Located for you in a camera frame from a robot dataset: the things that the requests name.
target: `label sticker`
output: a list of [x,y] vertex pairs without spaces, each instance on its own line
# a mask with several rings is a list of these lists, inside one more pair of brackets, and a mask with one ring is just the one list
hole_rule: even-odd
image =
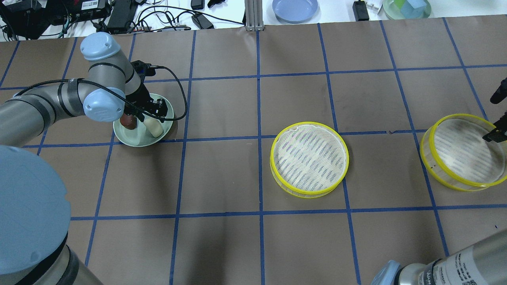
[[95,9],[98,7],[98,0],[86,1],[81,5],[81,10]]
[[487,285],[474,262],[474,247],[449,256],[445,262],[433,267],[433,279],[438,285]]

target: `blue tape grid line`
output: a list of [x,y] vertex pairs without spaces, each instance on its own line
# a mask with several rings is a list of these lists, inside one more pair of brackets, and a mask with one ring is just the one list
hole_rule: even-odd
[[7,64],[7,67],[5,68],[4,75],[2,75],[2,79],[0,80],[0,87],[4,83],[5,77],[7,76],[7,72],[9,71],[9,68],[11,67],[12,61],[14,60],[14,56],[16,56],[16,52],[18,51],[19,44],[21,42],[18,41],[16,43],[16,47],[14,48],[14,51],[12,52],[11,59],[9,59],[9,63]]
[[[329,72],[329,65],[328,65],[328,57],[325,53],[325,44],[324,44],[324,38],[322,37],[322,30],[320,28],[320,24],[317,24],[318,29],[318,35],[320,38],[320,45],[322,46],[322,56],[324,58],[324,66],[325,66],[325,75],[326,79],[328,81],[328,93],[329,93],[329,101],[331,104],[331,112],[333,115],[333,125],[335,127],[335,131],[338,132],[338,122],[336,121],[336,113],[335,113],[335,103],[333,100],[333,90],[331,88],[331,79],[330,79],[330,72]],[[358,70],[358,72],[368,72],[365,70]],[[360,132],[361,134],[386,134],[386,131],[373,131],[373,132]],[[361,285],[361,275],[359,272],[359,262],[357,260],[357,250],[355,246],[355,236],[354,236],[354,225],[352,223],[352,212],[350,210],[350,202],[348,199],[348,191],[347,191],[347,181],[345,178],[343,178],[342,181],[343,185],[343,195],[345,197],[345,206],[346,206],[346,213],[347,213],[347,221],[349,225],[349,234],[350,234],[350,245],[352,247],[352,256],[354,259],[354,269],[355,269],[355,278],[357,281],[357,284]]]
[[259,155],[259,246],[261,250],[261,285],[266,284],[264,263],[264,205],[263,205],[263,182],[262,182],[262,132],[261,132],[261,42],[259,31],[256,31],[257,52],[257,146]]
[[[398,68],[398,71],[414,71],[414,70],[438,70],[438,69],[462,69],[462,68],[495,68],[507,67],[507,64],[484,64],[484,65],[465,65],[465,66],[436,66],[436,67],[411,67],[411,68]],[[393,72],[394,69],[358,69],[358,70],[336,70],[329,71],[329,74],[350,74],[350,73],[374,73],[374,72]],[[310,76],[310,75],[325,75],[326,72],[310,72],[310,73],[287,73],[287,74],[261,74],[263,77],[286,77],[286,76]],[[223,76],[223,77],[201,77],[192,78],[193,81],[203,80],[222,80],[222,79],[242,79],[242,78],[257,78],[257,75],[243,75],[243,76]],[[182,78],[180,81],[188,81],[188,78]],[[160,83],[160,82],[176,82],[175,79],[157,79],[145,80],[145,83]],[[22,90],[28,86],[20,87],[0,87],[0,90]]]
[[421,163],[422,172],[424,174],[424,180],[426,181],[426,186],[428,188],[429,198],[431,200],[431,206],[433,207],[433,213],[435,215],[435,220],[437,222],[437,227],[439,229],[440,239],[442,241],[442,247],[444,248],[444,253],[446,256],[449,255],[449,250],[447,249],[447,242],[444,236],[444,229],[442,228],[442,223],[440,221],[439,211],[437,209],[437,204],[435,203],[435,198],[433,196],[433,190],[431,189],[431,184],[429,183],[428,173],[426,172],[426,168],[424,167],[424,163],[421,159],[421,153],[419,150],[419,140],[417,139],[417,135],[415,132],[414,122],[412,121],[412,116],[410,115],[410,108],[407,103],[407,99],[405,97],[405,92],[403,91],[402,82],[400,80],[400,75],[398,74],[398,70],[396,68],[396,62],[394,61],[394,57],[392,55],[391,46],[389,45],[389,39],[387,38],[387,33],[385,32],[384,24],[382,21],[379,21],[380,27],[382,29],[382,34],[384,35],[385,43],[387,46],[387,51],[389,52],[389,57],[391,58],[392,67],[394,68],[394,75],[396,76],[396,81],[398,82],[398,87],[400,88],[400,94],[403,99],[403,104],[405,105],[405,110],[407,111],[407,117],[409,119],[410,128],[412,130],[412,135],[414,136],[414,142],[417,148],[417,153],[419,154],[419,162]]
[[451,30],[449,29],[449,25],[447,24],[447,20],[445,18],[442,18],[442,21],[444,22],[445,29],[447,30],[447,34],[449,35],[449,38],[451,39],[452,46],[454,47],[454,51],[456,51],[456,55],[458,56],[459,63],[461,64],[461,68],[463,69],[463,72],[465,72],[466,79],[468,80],[468,84],[470,85],[470,89],[472,90],[472,93],[474,94],[474,97],[477,101],[477,104],[479,105],[479,108],[481,109],[482,116],[484,119],[488,120],[488,116],[486,115],[486,112],[484,111],[484,108],[482,107],[481,101],[479,100],[479,97],[477,96],[477,92],[475,90],[474,85],[472,84],[472,80],[470,79],[470,76],[468,75],[468,71],[466,71],[465,64],[463,63],[463,59],[461,58],[461,55],[459,54],[458,47],[456,46],[456,42],[454,41],[454,38],[452,37]]
[[[132,45],[130,46],[130,53],[129,53],[129,57],[128,57],[129,61],[132,58],[132,51],[134,49],[134,43],[135,43],[135,35],[132,37]],[[92,246],[93,246],[93,238],[95,237],[95,229],[97,228],[98,214],[100,212],[100,205],[102,203],[102,194],[104,193],[105,179],[107,177],[107,170],[109,169],[109,161],[111,160],[111,154],[113,153],[113,146],[117,145],[115,143],[115,132],[114,131],[111,132],[111,139],[110,139],[108,145],[109,145],[109,150],[107,152],[107,158],[105,160],[105,165],[104,165],[104,172],[102,174],[102,181],[100,183],[100,191],[99,191],[98,197],[97,197],[97,206],[95,208],[95,216],[93,217],[93,225],[92,225],[92,230],[90,233],[90,240],[88,242],[88,249],[86,250],[86,258],[85,258],[85,265],[86,266],[88,266],[88,263],[90,262],[90,254],[91,254]]]
[[189,129],[189,117],[190,117],[190,107],[191,107],[191,92],[192,92],[192,75],[194,72],[194,54],[195,54],[195,39],[196,39],[196,31],[194,31],[193,39],[192,39],[192,54],[190,57],[190,72],[189,72],[189,85],[187,91],[187,116],[185,117],[185,131],[183,134],[183,147],[182,147],[182,161],[179,168],[179,184],[178,184],[178,198],[176,202],[176,215],[174,220],[174,234],[172,237],[172,253],[171,253],[171,265],[169,268],[169,284],[172,285],[174,283],[174,265],[176,262],[176,243],[178,239],[178,226],[179,226],[179,217],[180,217],[180,209],[182,205],[182,188],[183,188],[183,171],[185,169],[185,153],[187,152],[187,136]]
[[[70,54],[68,55],[67,65],[65,66],[65,70],[63,71],[62,79],[65,79],[65,77],[67,76],[68,67],[70,65],[70,61],[72,60],[72,56],[74,54],[74,49],[76,48],[77,42],[78,42],[78,38],[74,38],[74,42],[72,44],[72,49],[70,50]],[[48,130],[45,130],[44,134],[42,135],[42,138],[41,138],[41,143],[39,144],[39,149],[37,149],[37,155],[41,155],[42,146],[44,145],[44,141],[46,140],[47,134],[48,134]]]
[[[426,130],[415,130],[415,132],[425,132]],[[396,130],[389,131],[391,134],[393,133],[411,133],[412,130]],[[368,135],[368,134],[387,134],[387,131],[359,131],[359,132],[339,132],[340,135]],[[261,138],[275,138],[275,134],[269,135],[261,135]],[[247,136],[222,136],[222,137],[203,137],[203,138],[187,138],[186,141],[211,141],[211,140],[237,140],[237,139],[258,139],[258,135],[247,135]],[[183,139],[163,139],[158,143],[182,143]],[[108,146],[110,142],[95,142],[91,144],[44,144],[43,148],[82,148],[82,147],[98,147],[98,146]],[[114,145],[122,145],[123,143],[120,141],[113,142]],[[25,149],[33,149],[38,148],[39,145],[26,145],[23,146]]]
[[[438,210],[466,210],[466,209],[497,209],[507,208],[507,204],[477,204],[477,205],[448,205],[437,206]],[[351,209],[315,209],[315,210],[272,210],[263,211],[264,216],[272,215],[308,215],[322,213],[370,213],[370,212],[405,212],[405,211],[432,211],[432,206],[422,207],[391,207],[391,208],[351,208]],[[204,218],[204,217],[235,217],[235,216],[258,216],[260,211],[247,212],[212,212],[212,213],[187,213],[180,214],[179,218]],[[98,217],[72,217],[72,221],[102,220],[146,220],[146,219],[175,219],[176,215],[132,215],[132,216],[98,216]]]

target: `electronic device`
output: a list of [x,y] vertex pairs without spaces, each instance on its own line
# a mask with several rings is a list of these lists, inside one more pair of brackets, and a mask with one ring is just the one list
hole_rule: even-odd
[[203,15],[195,14],[192,16],[192,21],[199,27],[199,29],[214,29],[215,26]]
[[107,31],[111,34],[124,33],[130,28],[138,3],[134,0],[116,0],[113,12],[107,23]]
[[190,7],[192,10],[202,10],[204,9],[204,0],[192,0]]
[[70,22],[83,22],[108,17],[111,6],[107,0],[48,0],[46,13],[52,25],[65,24],[67,12]]
[[0,16],[8,24],[3,31],[10,38],[18,35],[28,39],[38,39],[50,25],[46,20],[45,12],[46,10],[42,9],[37,1],[28,0],[25,3],[17,2],[7,6],[0,1]]

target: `electrical cable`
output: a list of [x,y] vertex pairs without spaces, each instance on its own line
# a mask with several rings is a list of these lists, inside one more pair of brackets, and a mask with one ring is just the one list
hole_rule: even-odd
[[[213,15],[210,15],[210,14],[206,14],[206,13],[202,13],[202,12],[199,12],[199,11],[195,11],[195,10],[191,10],[191,9],[186,9],[186,8],[180,8],[180,7],[175,7],[175,6],[166,6],[166,5],[159,5],[157,7],[160,7],[160,8],[172,8],[172,9],[178,9],[178,10],[184,10],[184,11],[189,11],[189,12],[194,12],[194,13],[199,13],[199,14],[203,14],[205,16],[209,16],[211,18],[214,18],[214,19],[217,19],[217,20],[220,20],[220,21],[226,21],[226,22],[231,22],[231,23],[235,23],[235,24],[239,24],[239,25],[242,25],[244,26],[243,23],[241,22],[236,22],[236,21],[232,21],[232,20],[227,20],[227,19],[223,19],[223,18],[219,18],[219,17],[215,17]],[[140,13],[139,13],[139,16],[137,17],[137,22],[140,21],[141,19],[141,15],[147,11],[148,9],[151,9],[152,7],[148,7],[148,8],[145,8],[143,9]]]
[[30,29],[30,10],[26,11],[26,31],[25,31],[25,39],[29,40],[28,38],[28,30]]
[[131,28],[131,27],[130,27],[130,23],[134,24],[134,26],[132,27],[132,29],[135,29],[135,27],[136,27],[137,25],[136,25],[136,24],[135,24],[135,22],[134,22],[134,21],[132,21],[132,20],[128,20],[128,21],[125,23],[124,28],[129,27],[129,29],[130,29],[130,28]]
[[4,31],[4,28],[5,28],[5,27],[7,27],[7,25],[3,25],[3,26],[1,26],[1,27],[0,27],[0,29],[2,30],[2,34],[4,35],[4,40],[5,40],[6,42],[9,42],[9,40],[5,37],[5,31]]
[[54,33],[54,34],[42,34],[40,35],[40,37],[53,37],[55,35],[59,35],[61,32],[58,32],[58,33]]
[[74,21],[72,21],[71,23],[69,23],[66,27],[64,27],[63,31],[61,32],[62,34],[58,37],[62,37],[67,34],[68,30],[74,25],[76,24],[77,22],[79,21],[79,15],[76,17],[76,19]]
[[[153,119],[157,119],[157,120],[160,120],[161,122],[165,122],[165,121],[178,121],[178,120],[181,120],[183,119],[186,115],[187,115],[187,112],[188,112],[188,103],[187,103],[187,98],[185,97],[185,91],[183,90],[183,86],[182,86],[182,83],[179,81],[179,78],[176,76],[176,74],[170,70],[169,68],[165,67],[165,66],[158,66],[158,65],[152,65],[151,66],[152,68],[154,69],[165,69],[167,71],[169,71],[172,76],[174,77],[174,79],[176,79],[176,82],[178,82],[178,85],[179,85],[179,88],[182,92],[182,97],[183,97],[183,102],[185,103],[185,111],[183,113],[183,115],[181,115],[180,117],[177,117],[177,118],[165,118],[165,117],[160,117],[160,116],[157,116],[157,115],[153,115],[151,113],[149,113],[148,111],[134,105],[134,103],[128,101],[127,99],[123,98],[122,96],[120,96],[119,94],[115,93],[114,91],[112,91],[111,89],[107,88],[106,86],[103,86],[99,83],[96,83],[96,82],[93,82],[93,81],[89,81],[89,80],[85,80],[85,79],[77,79],[78,81],[78,84],[79,83],[84,83],[84,84],[88,84],[88,85],[93,85],[95,87],[98,87],[100,89],[103,89],[105,91],[107,91],[108,93],[112,94],[113,96],[115,96],[116,98],[120,99],[121,101],[125,102],[127,105],[129,105],[130,107],[134,108],[136,111],[144,114],[144,115],[147,115],[149,117],[152,117]],[[21,90],[20,92],[18,92],[15,96],[21,96],[23,93],[35,88],[35,87],[39,87],[39,86],[42,86],[42,85],[48,85],[48,84],[53,84],[53,83],[67,83],[69,82],[69,79],[56,79],[56,80],[48,80],[48,81],[44,81],[44,82],[39,82],[39,83],[36,83],[36,84],[33,84],[33,85],[30,85],[28,87],[26,87],[25,89]]]
[[18,40],[18,36],[16,35],[16,33],[14,32],[14,29],[12,28],[11,24],[9,23],[9,21],[7,20],[7,17],[5,16],[4,14],[4,11],[2,9],[0,9],[0,13],[2,13],[2,19],[4,20],[5,22],[5,25],[11,29],[11,32],[12,32],[12,36],[14,37],[14,39],[17,41]]
[[63,0],[60,0],[60,3],[62,3],[63,7],[65,8],[65,13],[67,15],[67,19],[65,20],[65,23],[62,25],[62,31],[58,34],[58,38],[63,37],[63,31],[65,29],[65,26],[68,25],[70,23],[70,13],[68,12],[68,9],[67,9],[67,6],[65,5],[65,3],[63,2]]
[[181,13],[179,13],[177,16],[176,16],[176,23],[179,23],[179,17],[183,14],[186,14],[186,13],[189,13],[190,15],[195,15],[196,13],[195,12],[192,12],[192,11],[183,11]]
[[178,28],[182,28],[182,30],[192,30],[192,28],[190,28],[189,26],[167,26],[167,27],[158,28],[158,29],[154,29],[154,30],[132,30],[132,31],[126,31],[126,32],[118,32],[118,33],[115,33],[115,34],[131,34],[131,33],[158,32],[158,31],[162,31],[162,30],[178,29]]
[[164,21],[162,21],[162,19],[160,19],[160,18],[159,18],[160,22],[161,22],[161,23],[164,23],[164,24],[170,24],[171,26],[173,26],[173,24],[172,24],[172,23],[174,22],[174,19],[171,19],[171,18],[169,17],[169,15],[167,15],[167,14],[166,14],[166,12],[164,12],[164,11],[153,11],[153,12],[150,12],[149,14],[147,14],[146,16],[144,16],[144,17],[143,17],[143,19],[142,19],[142,20],[141,20],[141,21],[140,21],[137,25],[141,24],[141,27],[143,27],[143,28],[144,28],[144,26],[143,26],[143,24],[142,24],[142,23],[143,23],[143,22],[144,22],[144,23],[146,23],[146,21],[145,21],[145,19],[146,19],[146,18],[148,18],[149,16],[151,16],[151,15],[153,15],[153,14],[160,14],[160,13],[164,14],[164,16],[166,16],[166,18],[167,18],[167,22],[164,22]]

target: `green plate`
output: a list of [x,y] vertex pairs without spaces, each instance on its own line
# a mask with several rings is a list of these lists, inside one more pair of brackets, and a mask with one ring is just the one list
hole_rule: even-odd
[[[425,19],[428,18],[431,14],[431,5],[427,0],[424,0],[426,2],[426,9],[424,9],[424,12],[422,12],[421,16],[417,17],[416,19]],[[391,20],[403,20],[405,17],[400,12],[400,9],[394,4],[394,0],[384,0],[384,11],[385,15],[391,19]]]

